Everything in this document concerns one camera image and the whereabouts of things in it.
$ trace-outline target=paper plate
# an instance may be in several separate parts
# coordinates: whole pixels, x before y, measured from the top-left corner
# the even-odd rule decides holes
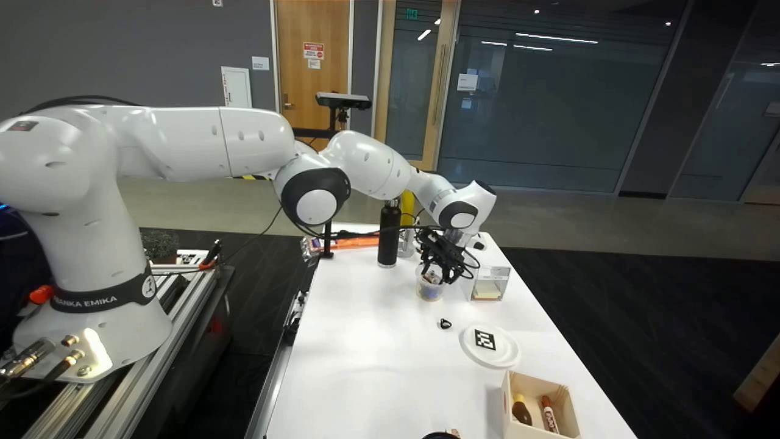
[[[487,369],[514,369],[519,360],[519,346],[495,327],[472,325],[460,332],[463,350]]]

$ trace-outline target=glass window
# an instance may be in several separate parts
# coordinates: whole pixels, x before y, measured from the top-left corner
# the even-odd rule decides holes
[[[684,9],[631,4],[463,0],[438,170],[611,193]]]
[[[759,3],[672,197],[738,199],[777,130],[770,102],[780,102],[777,0]]]
[[[385,142],[408,158],[421,158],[438,15],[442,0],[398,0],[395,4]]]

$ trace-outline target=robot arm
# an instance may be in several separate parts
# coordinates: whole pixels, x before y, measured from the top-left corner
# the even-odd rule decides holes
[[[367,197],[393,199],[413,190],[432,219],[455,233],[458,246],[471,244],[495,205],[487,186],[472,180],[455,190],[443,175],[416,170],[395,149],[359,132],[339,132],[316,158],[342,168],[352,187]]]
[[[0,121],[0,199],[40,237],[59,292],[14,332],[18,350],[37,342],[83,338],[79,369],[60,380],[93,382],[158,349],[170,322],[153,299],[140,226],[118,175],[166,180],[270,175],[296,225],[330,221],[354,190],[377,199],[415,190],[458,244],[478,232],[495,196],[455,190],[419,172],[385,144],[342,132],[315,154],[289,125],[233,108],[49,108]]]

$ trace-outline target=white table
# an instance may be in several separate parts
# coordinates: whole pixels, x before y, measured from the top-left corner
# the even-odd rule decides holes
[[[510,266],[491,233],[481,242],[482,266]],[[500,302],[471,302],[463,283],[424,302],[416,257],[385,269],[375,253],[343,248],[320,261],[269,439],[421,439],[442,430],[497,439],[505,374],[466,357],[458,335],[469,325],[505,329],[522,349],[516,370],[567,385],[586,439],[634,437],[514,270]]]

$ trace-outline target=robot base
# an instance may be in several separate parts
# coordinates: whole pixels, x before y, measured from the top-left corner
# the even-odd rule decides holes
[[[170,335],[170,319],[158,299],[147,304],[127,302],[104,311],[60,311],[49,302],[23,319],[14,332],[14,350],[47,338],[54,346],[25,377],[47,377],[65,357],[75,363],[55,380],[94,382],[155,350]]]

